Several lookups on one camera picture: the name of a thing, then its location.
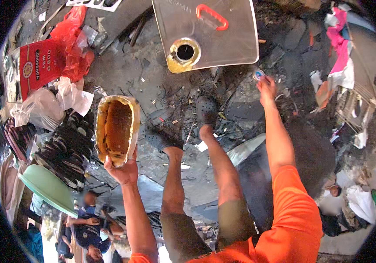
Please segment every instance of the red label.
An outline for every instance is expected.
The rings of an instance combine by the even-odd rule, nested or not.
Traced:
[[[20,87],[23,101],[28,92],[59,78],[65,66],[61,46],[47,39],[20,48]]]

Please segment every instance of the red handle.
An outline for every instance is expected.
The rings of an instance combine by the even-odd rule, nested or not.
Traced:
[[[197,18],[198,19],[201,18],[201,10],[206,11],[207,13],[212,15],[214,18],[216,18],[220,23],[223,24],[223,25],[217,27],[216,30],[219,30],[219,31],[226,30],[229,27],[229,22],[226,20],[226,18],[222,17],[222,15],[220,15],[219,13],[214,11],[213,9],[209,8],[205,4],[200,4],[200,5],[197,6]]]

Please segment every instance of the orange shirt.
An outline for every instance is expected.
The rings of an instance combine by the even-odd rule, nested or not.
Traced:
[[[211,262],[315,262],[322,222],[315,201],[307,194],[294,166],[283,166],[273,178],[274,221],[254,247],[252,238],[235,242],[222,251],[213,251],[189,263]],[[147,263],[142,254],[130,262]]]

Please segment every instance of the olive shorts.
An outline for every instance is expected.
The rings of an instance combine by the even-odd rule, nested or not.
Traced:
[[[256,235],[254,220],[245,200],[227,201],[218,207],[217,250]],[[212,250],[198,235],[192,218],[185,214],[160,215],[164,242],[173,263],[185,262]]]

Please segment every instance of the green basin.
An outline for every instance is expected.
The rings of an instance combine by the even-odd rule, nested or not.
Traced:
[[[31,165],[23,174],[19,173],[18,177],[45,202],[77,218],[74,211],[74,199],[68,186],[51,171],[40,165]]]

